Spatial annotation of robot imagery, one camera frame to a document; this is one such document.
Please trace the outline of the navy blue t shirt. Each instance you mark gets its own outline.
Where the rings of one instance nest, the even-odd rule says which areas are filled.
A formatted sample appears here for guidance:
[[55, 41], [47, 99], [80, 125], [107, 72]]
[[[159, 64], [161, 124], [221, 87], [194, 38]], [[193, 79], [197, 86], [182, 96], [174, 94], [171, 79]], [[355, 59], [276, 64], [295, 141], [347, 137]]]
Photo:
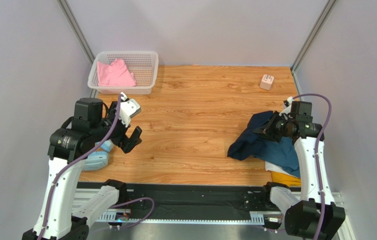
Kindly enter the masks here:
[[259, 146], [257, 141], [259, 139], [264, 139], [258, 134], [253, 133], [252, 131], [256, 128], [261, 127], [272, 115], [272, 111], [265, 111], [254, 114], [250, 118], [246, 129], [239, 135], [235, 142], [229, 146], [227, 156], [239, 161], [244, 161], [247, 158], [252, 157], [254, 149]]

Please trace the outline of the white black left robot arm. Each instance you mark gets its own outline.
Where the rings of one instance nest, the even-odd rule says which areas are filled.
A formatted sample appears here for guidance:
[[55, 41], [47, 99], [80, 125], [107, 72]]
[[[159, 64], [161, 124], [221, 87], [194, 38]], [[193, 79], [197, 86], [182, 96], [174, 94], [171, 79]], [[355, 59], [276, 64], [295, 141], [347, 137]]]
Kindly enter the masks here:
[[86, 203], [73, 208], [79, 178], [90, 154], [106, 141], [124, 153], [141, 143], [140, 127], [127, 136], [132, 118], [140, 111], [139, 103], [123, 93], [111, 105], [90, 97], [75, 103], [73, 115], [50, 136], [43, 204], [34, 227], [22, 235], [24, 240], [85, 240], [105, 211], [127, 199], [127, 185], [109, 179]]

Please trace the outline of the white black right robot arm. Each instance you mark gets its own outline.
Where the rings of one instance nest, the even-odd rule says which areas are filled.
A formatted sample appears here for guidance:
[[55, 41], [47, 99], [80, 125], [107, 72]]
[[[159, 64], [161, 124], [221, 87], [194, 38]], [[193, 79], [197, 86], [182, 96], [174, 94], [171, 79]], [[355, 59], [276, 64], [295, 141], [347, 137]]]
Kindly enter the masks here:
[[314, 123], [312, 103], [289, 98], [285, 109], [275, 111], [253, 133], [272, 142], [290, 138], [300, 170], [301, 192], [296, 198], [284, 186], [271, 186], [269, 200], [282, 212], [282, 224], [290, 236], [309, 240], [331, 240], [346, 219], [330, 190], [324, 164], [324, 129]]

